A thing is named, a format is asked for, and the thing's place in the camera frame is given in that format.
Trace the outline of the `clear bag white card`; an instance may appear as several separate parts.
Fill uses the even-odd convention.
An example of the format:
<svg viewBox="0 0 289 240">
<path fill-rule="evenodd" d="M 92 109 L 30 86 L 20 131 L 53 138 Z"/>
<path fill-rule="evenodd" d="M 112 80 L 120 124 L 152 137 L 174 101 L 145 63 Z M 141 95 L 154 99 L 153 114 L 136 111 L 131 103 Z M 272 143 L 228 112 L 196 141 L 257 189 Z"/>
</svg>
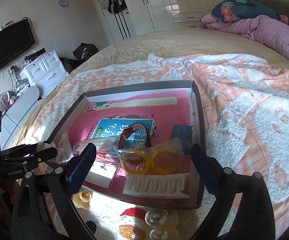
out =
<svg viewBox="0 0 289 240">
<path fill-rule="evenodd" d="M 95 161 L 85 180 L 91 184 L 107 189 L 117 171 L 117 166 Z"/>
</svg>

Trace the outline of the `cream flower hair clip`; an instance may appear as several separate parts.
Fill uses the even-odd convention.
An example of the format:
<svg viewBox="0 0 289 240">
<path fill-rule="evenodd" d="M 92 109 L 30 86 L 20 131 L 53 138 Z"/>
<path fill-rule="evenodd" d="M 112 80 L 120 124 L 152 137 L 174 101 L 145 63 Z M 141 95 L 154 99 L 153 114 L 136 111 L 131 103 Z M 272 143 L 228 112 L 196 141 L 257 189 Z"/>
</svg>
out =
<svg viewBox="0 0 289 240">
<path fill-rule="evenodd" d="M 72 202 L 76 208 L 88 210 L 90 207 L 91 198 L 92 198 L 91 191 L 80 190 L 78 193 L 72 196 Z"/>
</svg>

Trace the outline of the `white wavy hair comb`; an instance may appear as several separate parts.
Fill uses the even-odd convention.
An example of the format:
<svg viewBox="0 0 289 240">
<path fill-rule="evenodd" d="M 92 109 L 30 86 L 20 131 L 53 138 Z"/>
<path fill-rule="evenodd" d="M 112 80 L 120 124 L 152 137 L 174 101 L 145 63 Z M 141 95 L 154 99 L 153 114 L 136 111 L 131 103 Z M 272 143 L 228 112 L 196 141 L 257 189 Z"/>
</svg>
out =
<svg viewBox="0 0 289 240">
<path fill-rule="evenodd" d="M 131 174 L 127 177 L 123 194 L 162 199 L 187 199 L 185 193 L 188 173 L 168 175 Z"/>
</svg>

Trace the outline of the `yellow hoop earrings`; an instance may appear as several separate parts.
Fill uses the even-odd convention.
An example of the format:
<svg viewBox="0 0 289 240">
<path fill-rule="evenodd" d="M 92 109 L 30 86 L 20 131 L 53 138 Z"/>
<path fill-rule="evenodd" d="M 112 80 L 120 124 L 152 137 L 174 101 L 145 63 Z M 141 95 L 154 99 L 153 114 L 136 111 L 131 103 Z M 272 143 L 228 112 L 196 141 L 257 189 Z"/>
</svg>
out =
<svg viewBox="0 0 289 240">
<path fill-rule="evenodd" d="M 182 172 L 184 151 L 180 138 L 149 148 L 119 150 L 119 161 L 127 175 L 170 175 Z"/>
</svg>

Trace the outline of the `blue jewelry card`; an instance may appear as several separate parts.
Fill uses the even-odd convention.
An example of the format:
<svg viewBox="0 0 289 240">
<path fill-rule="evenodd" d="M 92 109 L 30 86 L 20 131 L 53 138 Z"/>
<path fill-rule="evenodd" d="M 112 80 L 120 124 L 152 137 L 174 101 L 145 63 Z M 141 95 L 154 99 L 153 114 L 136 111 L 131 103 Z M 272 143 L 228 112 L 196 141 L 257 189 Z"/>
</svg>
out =
<svg viewBox="0 0 289 240">
<path fill-rule="evenodd" d="M 184 155 L 190 155 L 190 149 L 192 146 L 192 127 L 187 125 L 173 125 L 171 139 L 179 137 Z"/>
</svg>

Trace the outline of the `pearl hair clip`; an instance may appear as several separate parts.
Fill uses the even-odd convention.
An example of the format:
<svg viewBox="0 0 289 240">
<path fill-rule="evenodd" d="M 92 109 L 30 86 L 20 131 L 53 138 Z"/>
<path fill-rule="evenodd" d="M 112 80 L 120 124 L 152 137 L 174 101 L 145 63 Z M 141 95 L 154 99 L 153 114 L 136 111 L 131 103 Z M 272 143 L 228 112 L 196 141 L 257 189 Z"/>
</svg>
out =
<svg viewBox="0 0 289 240">
<path fill-rule="evenodd" d="M 150 227 L 149 239 L 178 239 L 178 214 L 175 210 L 151 209 L 145 214 L 145 222 Z"/>
</svg>

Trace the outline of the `white bedroom door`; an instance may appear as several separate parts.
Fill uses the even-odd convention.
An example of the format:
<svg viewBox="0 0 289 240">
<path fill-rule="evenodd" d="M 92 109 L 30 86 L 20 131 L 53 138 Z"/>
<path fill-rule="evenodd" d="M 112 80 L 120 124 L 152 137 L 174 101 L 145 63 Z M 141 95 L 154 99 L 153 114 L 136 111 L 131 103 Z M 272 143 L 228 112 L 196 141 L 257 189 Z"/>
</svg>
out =
<svg viewBox="0 0 289 240">
<path fill-rule="evenodd" d="M 108 11 L 109 0 L 93 0 L 110 44 L 136 36 L 128 9 L 116 14 Z"/>
</svg>

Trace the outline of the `white round chair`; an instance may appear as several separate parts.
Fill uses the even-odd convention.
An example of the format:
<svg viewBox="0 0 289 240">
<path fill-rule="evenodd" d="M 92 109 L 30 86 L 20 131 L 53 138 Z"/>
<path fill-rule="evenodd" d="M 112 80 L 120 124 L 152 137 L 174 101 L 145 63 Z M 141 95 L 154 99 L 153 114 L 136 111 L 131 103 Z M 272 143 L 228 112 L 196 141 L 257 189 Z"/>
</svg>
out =
<svg viewBox="0 0 289 240">
<path fill-rule="evenodd" d="M 40 103 L 40 89 L 32 86 L 27 88 L 10 109 L 8 109 L 2 117 L 0 132 L 0 146 L 2 150 L 10 148 L 20 128 Z"/>
</svg>

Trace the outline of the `peach white fleece blanket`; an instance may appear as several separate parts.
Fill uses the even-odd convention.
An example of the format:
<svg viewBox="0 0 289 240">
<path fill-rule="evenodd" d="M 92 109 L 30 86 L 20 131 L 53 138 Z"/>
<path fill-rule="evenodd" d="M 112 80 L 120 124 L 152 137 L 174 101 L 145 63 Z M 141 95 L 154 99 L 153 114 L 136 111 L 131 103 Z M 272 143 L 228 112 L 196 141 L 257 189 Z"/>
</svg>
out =
<svg viewBox="0 0 289 240">
<path fill-rule="evenodd" d="M 90 60 L 45 98 L 15 139 L 46 140 L 84 92 L 137 83 L 192 80 L 205 114 L 207 153 L 242 174 L 260 171 L 276 236 L 289 228 L 289 70 L 249 54 L 195 54 L 101 66 Z"/>
</svg>

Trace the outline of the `white drawer cabinet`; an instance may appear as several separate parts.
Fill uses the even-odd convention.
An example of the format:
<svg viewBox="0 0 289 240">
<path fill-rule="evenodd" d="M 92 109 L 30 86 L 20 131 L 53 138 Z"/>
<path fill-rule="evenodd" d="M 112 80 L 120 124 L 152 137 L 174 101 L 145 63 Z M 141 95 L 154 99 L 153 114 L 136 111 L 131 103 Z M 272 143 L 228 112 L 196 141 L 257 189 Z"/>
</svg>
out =
<svg viewBox="0 0 289 240">
<path fill-rule="evenodd" d="M 67 76 L 69 73 L 55 49 L 46 51 L 20 72 L 21 79 L 28 79 L 30 86 L 38 87 L 41 98 L 48 96 Z"/>
</svg>

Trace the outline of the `black bag on floor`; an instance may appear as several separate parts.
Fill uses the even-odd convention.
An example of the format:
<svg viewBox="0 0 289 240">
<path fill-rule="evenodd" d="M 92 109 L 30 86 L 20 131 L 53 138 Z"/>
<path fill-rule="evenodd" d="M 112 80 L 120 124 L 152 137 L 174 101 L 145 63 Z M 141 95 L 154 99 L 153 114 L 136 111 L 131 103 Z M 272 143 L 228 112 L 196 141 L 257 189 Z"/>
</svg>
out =
<svg viewBox="0 0 289 240">
<path fill-rule="evenodd" d="M 94 44 L 89 43 L 81 43 L 74 51 L 73 55 L 78 60 L 86 61 L 96 53 L 98 53 L 99 50 Z"/>
</svg>

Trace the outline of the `beige bed cover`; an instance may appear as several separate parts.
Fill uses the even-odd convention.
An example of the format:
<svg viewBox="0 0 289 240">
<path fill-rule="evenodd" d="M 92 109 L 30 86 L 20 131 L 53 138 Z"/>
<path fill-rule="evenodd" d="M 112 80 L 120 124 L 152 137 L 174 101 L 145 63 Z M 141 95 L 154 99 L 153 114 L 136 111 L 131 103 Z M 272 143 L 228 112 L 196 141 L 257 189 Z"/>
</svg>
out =
<svg viewBox="0 0 289 240">
<path fill-rule="evenodd" d="M 175 61 L 202 57 L 210 64 L 236 61 L 240 66 L 265 64 L 285 69 L 289 60 L 277 51 L 242 36 L 208 29 L 169 30 L 144 34 L 112 44 L 93 55 L 42 100 L 21 126 L 16 143 L 25 137 L 44 140 L 59 124 L 81 94 L 93 90 L 166 80 L 191 80 L 192 71 L 179 64 L 163 67 L 167 59 Z"/>
</svg>

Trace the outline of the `pink quilt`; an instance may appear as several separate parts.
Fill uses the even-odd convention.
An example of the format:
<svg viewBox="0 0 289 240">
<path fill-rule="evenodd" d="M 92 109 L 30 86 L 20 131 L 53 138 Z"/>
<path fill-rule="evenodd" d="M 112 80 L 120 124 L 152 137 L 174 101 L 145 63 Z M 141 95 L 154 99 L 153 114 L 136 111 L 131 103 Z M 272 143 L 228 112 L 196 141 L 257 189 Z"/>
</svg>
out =
<svg viewBox="0 0 289 240">
<path fill-rule="evenodd" d="M 207 29 L 237 34 L 262 43 L 289 60 L 289 25 L 269 16 L 259 15 L 255 18 L 226 23 L 217 16 L 205 14 L 200 19 L 200 25 Z"/>
</svg>

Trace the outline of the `dark floral pillow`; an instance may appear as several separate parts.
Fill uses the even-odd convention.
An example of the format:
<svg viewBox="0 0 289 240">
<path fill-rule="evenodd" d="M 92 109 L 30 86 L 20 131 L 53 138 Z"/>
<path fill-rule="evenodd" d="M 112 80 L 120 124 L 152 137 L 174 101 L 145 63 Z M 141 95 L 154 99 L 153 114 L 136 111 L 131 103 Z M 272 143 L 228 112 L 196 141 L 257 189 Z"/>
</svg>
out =
<svg viewBox="0 0 289 240">
<path fill-rule="evenodd" d="M 289 18 L 265 7 L 254 0 L 224 0 L 211 11 L 213 16 L 225 23 L 234 23 L 242 19 L 265 15 L 289 25 Z"/>
</svg>

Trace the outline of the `hanging bags on door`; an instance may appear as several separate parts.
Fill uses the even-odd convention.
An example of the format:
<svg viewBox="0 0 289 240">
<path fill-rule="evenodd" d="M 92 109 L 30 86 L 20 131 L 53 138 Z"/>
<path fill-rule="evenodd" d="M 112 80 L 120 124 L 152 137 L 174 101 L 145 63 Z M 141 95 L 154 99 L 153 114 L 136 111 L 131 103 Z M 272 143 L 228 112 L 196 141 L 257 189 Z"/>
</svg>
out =
<svg viewBox="0 0 289 240">
<path fill-rule="evenodd" d="M 125 0 L 100 0 L 100 7 L 113 15 L 128 8 Z"/>
</svg>

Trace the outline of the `white built-in wardrobe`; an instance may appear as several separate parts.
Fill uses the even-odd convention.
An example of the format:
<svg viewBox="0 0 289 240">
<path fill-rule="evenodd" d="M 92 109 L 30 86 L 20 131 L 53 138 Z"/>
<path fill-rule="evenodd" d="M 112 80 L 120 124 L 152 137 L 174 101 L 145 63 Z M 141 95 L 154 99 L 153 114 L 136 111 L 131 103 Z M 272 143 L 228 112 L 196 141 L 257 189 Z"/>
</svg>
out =
<svg viewBox="0 0 289 240">
<path fill-rule="evenodd" d="M 137 35 L 194 29 L 200 18 L 224 0 L 125 0 Z"/>
</svg>

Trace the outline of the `black wall television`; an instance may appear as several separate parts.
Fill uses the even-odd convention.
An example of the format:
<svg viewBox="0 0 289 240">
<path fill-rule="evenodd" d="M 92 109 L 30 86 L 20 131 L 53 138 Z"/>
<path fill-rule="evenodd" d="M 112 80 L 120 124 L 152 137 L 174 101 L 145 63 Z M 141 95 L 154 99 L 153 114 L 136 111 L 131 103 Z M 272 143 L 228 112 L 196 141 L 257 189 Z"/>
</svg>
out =
<svg viewBox="0 0 289 240">
<path fill-rule="evenodd" d="M 0 69 L 35 44 L 32 24 L 23 18 L 0 31 Z"/>
</svg>

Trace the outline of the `purple wall clock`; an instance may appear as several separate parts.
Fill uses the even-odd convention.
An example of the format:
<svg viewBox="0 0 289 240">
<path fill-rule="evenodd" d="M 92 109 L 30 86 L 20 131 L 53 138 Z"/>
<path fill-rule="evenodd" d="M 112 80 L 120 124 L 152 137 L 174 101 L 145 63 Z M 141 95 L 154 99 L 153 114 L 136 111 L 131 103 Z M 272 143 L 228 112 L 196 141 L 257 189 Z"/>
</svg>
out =
<svg viewBox="0 0 289 240">
<path fill-rule="evenodd" d="M 59 5 L 61 7 L 67 7 L 68 6 L 68 0 L 59 0 Z"/>
</svg>

